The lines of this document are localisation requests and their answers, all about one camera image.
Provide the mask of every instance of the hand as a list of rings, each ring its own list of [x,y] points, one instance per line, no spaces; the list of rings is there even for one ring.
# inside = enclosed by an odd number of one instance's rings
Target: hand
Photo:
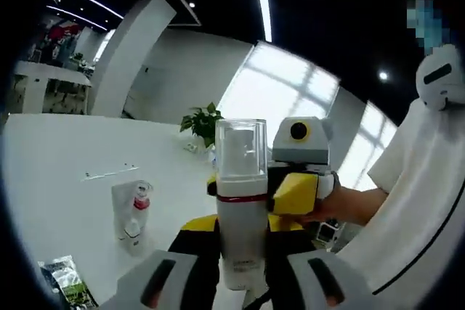
[[[324,200],[317,199],[312,212],[304,216],[294,217],[300,224],[337,218],[340,216],[341,211],[344,210],[344,194],[341,183],[339,182],[339,177],[335,171],[331,173],[334,175],[335,179],[333,191]]]

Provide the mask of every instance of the black ceiling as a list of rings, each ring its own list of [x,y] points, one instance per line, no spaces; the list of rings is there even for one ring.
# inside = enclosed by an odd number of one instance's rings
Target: black ceiling
[[[124,16],[137,0],[98,1]],[[167,1],[178,14],[172,24],[195,24],[185,4]],[[189,29],[250,43],[264,40],[259,0],[185,1],[195,3],[193,10],[202,25]],[[424,56],[414,32],[406,28],[408,1],[269,0],[272,42],[332,72],[342,86],[363,100],[372,100],[399,123],[416,98],[415,72]],[[459,1],[434,0],[457,30],[462,24]],[[86,0],[52,5],[83,14],[108,29],[121,21]],[[389,82],[380,82],[380,70],[389,73]]]

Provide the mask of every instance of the white table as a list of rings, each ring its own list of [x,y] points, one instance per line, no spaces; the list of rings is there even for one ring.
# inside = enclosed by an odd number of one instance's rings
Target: white table
[[[4,127],[4,179],[31,260],[71,254],[103,303],[115,293],[118,278],[142,260],[116,244],[114,184],[143,179],[154,186],[147,224],[157,249],[167,249],[186,221],[215,213],[206,194],[211,165],[182,149],[178,131],[175,125],[129,119],[11,115]],[[88,179],[86,173],[114,174]],[[214,309],[238,310],[243,297],[220,281]]]
[[[24,93],[23,113],[42,113],[45,91],[49,79],[92,86],[90,80],[81,72],[53,67],[44,63],[19,61],[15,68],[15,73],[28,77]],[[86,88],[86,100],[84,102],[86,113],[88,93],[89,91]]]

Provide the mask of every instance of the person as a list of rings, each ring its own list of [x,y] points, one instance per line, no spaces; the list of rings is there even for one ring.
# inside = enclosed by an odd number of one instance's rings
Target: person
[[[297,217],[303,224],[334,218],[365,226],[338,256],[374,290],[421,253],[465,185],[465,74],[457,47],[433,49],[416,86],[420,98],[368,172],[377,188],[338,183],[313,212]]]

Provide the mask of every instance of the white shirt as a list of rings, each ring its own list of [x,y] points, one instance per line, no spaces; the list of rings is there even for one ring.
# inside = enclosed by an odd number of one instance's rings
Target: white shirt
[[[389,195],[338,256],[375,291],[424,249],[458,197],[465,181],[465,109],[435,112],[414,101],[368,175]]]

